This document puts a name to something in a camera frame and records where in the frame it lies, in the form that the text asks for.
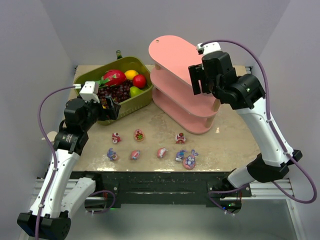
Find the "pink oval figurine toy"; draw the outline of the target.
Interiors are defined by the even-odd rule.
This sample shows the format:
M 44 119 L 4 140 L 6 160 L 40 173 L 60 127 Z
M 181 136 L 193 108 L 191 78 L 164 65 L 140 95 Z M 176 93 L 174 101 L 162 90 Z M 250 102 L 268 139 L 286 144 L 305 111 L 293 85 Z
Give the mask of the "pink oval figurine toy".
M 140 157 L 140 150 L 133 150 L 130 154 L 130 159 L 136 161 Z

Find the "pink white figurine toy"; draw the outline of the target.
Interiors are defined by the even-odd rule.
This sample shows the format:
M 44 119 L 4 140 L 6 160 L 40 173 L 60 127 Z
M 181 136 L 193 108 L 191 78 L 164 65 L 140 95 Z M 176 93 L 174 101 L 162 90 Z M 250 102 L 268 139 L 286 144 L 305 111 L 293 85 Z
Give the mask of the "pink white figurine toy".
M 167 151 L 168 150 L 165 147 L 159 148 L 157 151 L 157 157 L 162 159 L 166 155 Z

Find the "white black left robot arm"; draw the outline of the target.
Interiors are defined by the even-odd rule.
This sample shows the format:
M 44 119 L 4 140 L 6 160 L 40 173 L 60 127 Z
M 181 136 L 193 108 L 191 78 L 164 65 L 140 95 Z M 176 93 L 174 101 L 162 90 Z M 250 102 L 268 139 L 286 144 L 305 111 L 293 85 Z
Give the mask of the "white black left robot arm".
M 17 224 L 30 237 L 64 240 L 72 218 L 84 206 L 86 198 L 95 191 L 102 192 L 102 177 L 96 173 L 84 174 L 69 193 L 65 190 L 89 139 L 89 129 L 97 121 L 118 118 L 121 106 L 110 96 L 105 99 L 107 108 L 99 101 L 85 101 L 80 96 L 65 104 L 64 120 L 50 145 L 53 154 L 42 187 L 29 211 L 17 218 Z

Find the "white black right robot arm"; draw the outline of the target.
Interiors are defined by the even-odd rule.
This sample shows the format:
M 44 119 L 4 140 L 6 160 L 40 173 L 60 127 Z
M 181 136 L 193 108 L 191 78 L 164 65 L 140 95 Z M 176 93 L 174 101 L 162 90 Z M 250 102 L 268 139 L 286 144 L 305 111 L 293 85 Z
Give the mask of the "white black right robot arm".
M 273 133 L 276 124 L 267 112 L 267 97 L 260 81 L 248 73 L 238 76 L 226 52 L 211 52 L 201 61 L 188 67 L 194 95 L 212 94 L 221 104 L 230 105 L 246 123 L 260 149 L 255 160 L 231 171 L 212 189 L 231 191 L 253 181 L 268 183 L 283 179 L 292 165 L 290 157 L 299 161 L 303 155 L 287 143 L 283 149 L 284 137 Z

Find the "pink three-tier shelf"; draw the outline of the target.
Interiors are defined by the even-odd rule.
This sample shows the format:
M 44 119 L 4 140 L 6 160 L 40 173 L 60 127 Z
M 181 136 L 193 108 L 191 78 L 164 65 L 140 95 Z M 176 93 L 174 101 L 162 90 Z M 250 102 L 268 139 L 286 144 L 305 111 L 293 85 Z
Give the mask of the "pink three-tier shelf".
M 154 61 L 150 80 L 155 105 L 186 131 L 208 132 L 219 106 L 214 96 L 193 93 L 188 67 L 201 63 L 196 47 L 179 36 L 163 35 L 150 43 L 148 52 Z

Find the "purple grape bunch toy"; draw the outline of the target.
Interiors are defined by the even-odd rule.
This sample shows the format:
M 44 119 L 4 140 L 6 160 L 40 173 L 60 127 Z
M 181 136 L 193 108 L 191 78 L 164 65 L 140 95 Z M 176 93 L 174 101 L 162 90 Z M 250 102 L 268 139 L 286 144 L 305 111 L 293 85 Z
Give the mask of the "purple grape bunch toy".
M 115 103 L 121 103 L 130 98 L 130 87 L 133 86 L 131 80 L 126 80 L 119 86 L 105 86 L 98 90 L 98 97 L 111 96 Z

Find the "olive green plastic basket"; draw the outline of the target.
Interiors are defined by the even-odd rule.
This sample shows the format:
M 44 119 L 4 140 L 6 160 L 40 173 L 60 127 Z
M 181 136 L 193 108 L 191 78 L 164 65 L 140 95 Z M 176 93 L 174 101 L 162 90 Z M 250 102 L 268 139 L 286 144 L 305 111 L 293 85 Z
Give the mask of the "olive green plastic basket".
M 109 70 L 118 70 L 123 73 L 128 70 L 135 70 L 138 74 L 141 74 L 146 78 L 146 85 L 138 95 L 130 95 L 130 88 L 134 86 L 130 80 L 126 80 L 120 86 L 104 86 L 99 88 L 98 97 L 104 106 L 107 105 L 105 99 L 106 95 L 111 96 L 116 103 L 121 105 L 118 115 L 119 119 L 150 104 L 153 93 L 150 71 L 139 58 L 133 56 L 126 56 L 106 65 L 97 66 L 89 72 L 76 76 L 74 83 L 84 84 L 86 81 L 99 82 Z

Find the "red dragon fruit toy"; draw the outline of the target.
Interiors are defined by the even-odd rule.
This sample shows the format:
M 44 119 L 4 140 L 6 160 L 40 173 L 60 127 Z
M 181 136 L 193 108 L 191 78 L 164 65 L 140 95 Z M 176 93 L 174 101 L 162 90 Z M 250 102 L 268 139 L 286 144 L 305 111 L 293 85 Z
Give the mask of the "red dragon fruit toy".
M 116 87 L 123 84 L 126 80 L 127 77 L 122 71 L 118 69 L 111 69 L 106 71 L 100 78 L 99 87 Z

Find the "green pear toy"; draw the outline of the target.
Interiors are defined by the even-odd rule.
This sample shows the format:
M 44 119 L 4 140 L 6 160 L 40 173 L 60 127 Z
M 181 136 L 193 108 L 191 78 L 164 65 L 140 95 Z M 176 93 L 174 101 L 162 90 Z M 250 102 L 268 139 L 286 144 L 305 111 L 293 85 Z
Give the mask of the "green pear toy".
M 129 94 L 130 94 L 130 97 L 133 98 L 133 97 L 136 97 L 140 94 L 142 94 L 144 91 L 136 86 L 132 86 L 129 88 Z

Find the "red white figurine toy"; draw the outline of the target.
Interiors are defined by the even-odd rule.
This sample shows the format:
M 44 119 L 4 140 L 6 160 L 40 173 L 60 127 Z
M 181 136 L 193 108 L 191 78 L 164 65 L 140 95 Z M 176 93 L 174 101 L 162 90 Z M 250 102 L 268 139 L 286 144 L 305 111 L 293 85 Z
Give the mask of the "red white figurine toy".
M 121 137 L 120 137 L 118 132 L 112 133 L 111 139 L 112 139 L 112 143 L 113 144 L 118 144 L 118 143 L 120 143 L 122 141 L 122 139 L 121 139 Z

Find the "red apple toy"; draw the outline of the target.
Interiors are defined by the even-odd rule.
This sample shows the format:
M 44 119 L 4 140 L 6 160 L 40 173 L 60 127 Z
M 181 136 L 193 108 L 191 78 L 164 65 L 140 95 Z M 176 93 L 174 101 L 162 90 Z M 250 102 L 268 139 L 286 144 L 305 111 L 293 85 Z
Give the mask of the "red apple toy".
M 132 84 L 134 87 L 143 89 L 147 85 L 147 79 L 143 74 L 138 74 L 133 77 Z

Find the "orange fruit toy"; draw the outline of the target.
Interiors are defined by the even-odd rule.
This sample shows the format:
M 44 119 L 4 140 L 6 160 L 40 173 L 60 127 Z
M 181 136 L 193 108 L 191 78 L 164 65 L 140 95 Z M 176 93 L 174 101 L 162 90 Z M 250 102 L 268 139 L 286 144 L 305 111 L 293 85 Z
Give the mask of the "orange fruit toy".
M 139 75 L 139 73 L 133 69 L 127 70 L 125 73 L 126 79 L 132 81 L 135 76 Z

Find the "pink egg strawberry toy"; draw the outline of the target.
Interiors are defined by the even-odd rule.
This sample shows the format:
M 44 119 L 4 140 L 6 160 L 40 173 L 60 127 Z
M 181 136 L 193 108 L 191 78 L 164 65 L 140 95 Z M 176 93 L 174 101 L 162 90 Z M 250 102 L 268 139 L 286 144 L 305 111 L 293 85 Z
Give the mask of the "pink egg strawberry toy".
M 134 139 L 137 141 L 137 142 L 141 142 L 145 139 L 145 135 L 144 133 L 140 130 L 140 129 L 136 129 L 134 131 Z

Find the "green glass bottle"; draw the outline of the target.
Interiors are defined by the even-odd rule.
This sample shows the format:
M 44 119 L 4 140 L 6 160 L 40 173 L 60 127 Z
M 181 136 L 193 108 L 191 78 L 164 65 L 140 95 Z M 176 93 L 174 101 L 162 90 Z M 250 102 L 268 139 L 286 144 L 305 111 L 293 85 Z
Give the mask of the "green glass bottle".
M 123 56 L 122 56 L 122 53 L 120 50 L 116 50 L 116 59 L 119 60 L 121 59 Z

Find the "purple elephant figurine toy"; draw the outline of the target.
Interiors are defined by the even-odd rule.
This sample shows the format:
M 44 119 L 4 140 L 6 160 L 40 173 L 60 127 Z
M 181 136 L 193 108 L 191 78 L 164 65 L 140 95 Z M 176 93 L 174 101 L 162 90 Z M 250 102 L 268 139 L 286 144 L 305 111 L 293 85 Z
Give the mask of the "purple elephant figurine toy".
M 118 155 L 117 153 L 113 150 L 113 148 L 109 148 L 107 151 L 107 157 L 110 161 L 117 161 L 118 160 Z

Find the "green soap pump bottle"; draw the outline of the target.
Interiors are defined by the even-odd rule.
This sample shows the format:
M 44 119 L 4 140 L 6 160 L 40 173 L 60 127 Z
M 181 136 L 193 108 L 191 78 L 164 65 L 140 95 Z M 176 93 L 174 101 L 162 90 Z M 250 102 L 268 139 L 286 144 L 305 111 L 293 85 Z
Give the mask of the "green soap pump bottle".
M 58 133 L 57 133 L 56 131 L 50 131 L 50 132 L 48 132 L 48 133 L 46 134 L 46 137 L 42 137 L 41 140 L 42 140 L 42 141 L 48 140 L 48 141 L 50 141 L 51 144 L 53 144 L 54 141 L 55 141 L 55 137 L 56 137 L 57 134 L 58 134 Z

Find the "red bear figurine toy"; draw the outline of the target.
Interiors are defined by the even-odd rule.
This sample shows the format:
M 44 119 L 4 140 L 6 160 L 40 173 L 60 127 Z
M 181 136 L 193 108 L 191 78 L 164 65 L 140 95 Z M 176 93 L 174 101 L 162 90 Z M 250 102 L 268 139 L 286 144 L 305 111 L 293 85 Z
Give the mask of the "red bear figurine toy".
M 186 142 L 186 137 L 183 132 L 180 132 L 175 135 L 175 143 L 176 144 L 185 144 Z

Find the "blue purple bunny toy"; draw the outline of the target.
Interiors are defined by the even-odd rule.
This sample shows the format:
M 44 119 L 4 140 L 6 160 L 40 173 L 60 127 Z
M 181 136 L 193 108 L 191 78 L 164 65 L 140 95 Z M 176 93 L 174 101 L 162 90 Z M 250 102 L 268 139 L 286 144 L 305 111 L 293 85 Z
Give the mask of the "blue purple bunny toy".
M 176 153 L 176 156 L 175 156 L 175 161 L 176 161 L 176 162 L 182 162 L 183 159 L 185 158 L 185 153 L 187 153 L 187 152 L 188 152 L 188 151 L 185 150 L 185 149 L 182 149 L 182 150 L 178 151 L 178 152 Z

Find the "purple bunny pink disc toy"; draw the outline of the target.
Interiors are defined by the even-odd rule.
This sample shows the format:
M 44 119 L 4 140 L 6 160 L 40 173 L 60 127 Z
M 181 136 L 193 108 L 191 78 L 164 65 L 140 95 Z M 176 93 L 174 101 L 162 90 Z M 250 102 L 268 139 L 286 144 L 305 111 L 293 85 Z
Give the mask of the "purple bunny pink disc toy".
M 196 156 L 199 154 L 192 149 L 191 154 L 187 157 L 185 157 L 182 161 L 182 165 L 184 166 L 185 169 L 187 170 L 193 170 L 196 166 Z

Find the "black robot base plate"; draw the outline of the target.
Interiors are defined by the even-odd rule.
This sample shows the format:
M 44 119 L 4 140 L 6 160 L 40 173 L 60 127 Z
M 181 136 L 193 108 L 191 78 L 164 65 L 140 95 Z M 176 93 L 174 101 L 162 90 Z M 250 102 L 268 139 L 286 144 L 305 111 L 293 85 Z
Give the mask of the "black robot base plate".
M 249 186 L 225 194 L 214 187 L 227 175 L 214 171 L 73 171 L 72 180 L 97 178 L 98 193 L 85 201 L 85 206 L 120 208 L 122 205 L 205 205 L 214 207 L 215 200 L 224 208 L 239 210 L 241 199 L 251 197 Z

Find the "aluminium frame rail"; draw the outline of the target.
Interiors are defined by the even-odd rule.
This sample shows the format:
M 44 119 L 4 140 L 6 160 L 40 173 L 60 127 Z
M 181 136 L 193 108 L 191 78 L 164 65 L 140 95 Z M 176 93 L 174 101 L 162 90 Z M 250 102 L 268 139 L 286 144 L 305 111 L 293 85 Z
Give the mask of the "aluminium frame rail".
M 277 191 L 285 195 L 285 198 L 281 198 L 268 193 L 268 188 L 264 187 L 261 197 L 255 200 L 255 203 L 260 205 L 258 213 L 262 222 L 266 224 L 268 234 L 277 230 L 279 239 L 286 237 L 288 240 L 305 240 L 307 237 L 298 211 L 298 204 L 302 203 L 302 200 L 295 198 L 293 193 L 286 192 L 277 183 L 289 172 L 289 165 L 301 167 L 298 160 L 302 153 L 294 150 L 286 142 L 274 120 L 270 111 L 267 76 L 263 68 L 261 72 L 264 85 L 250 74 L 246 92 L 251 105 L 237 111 L 260 149 L 260 154 L 245 167 L 245 170 L 250 180 L 256 180 L 261 184 L 272 183 Z

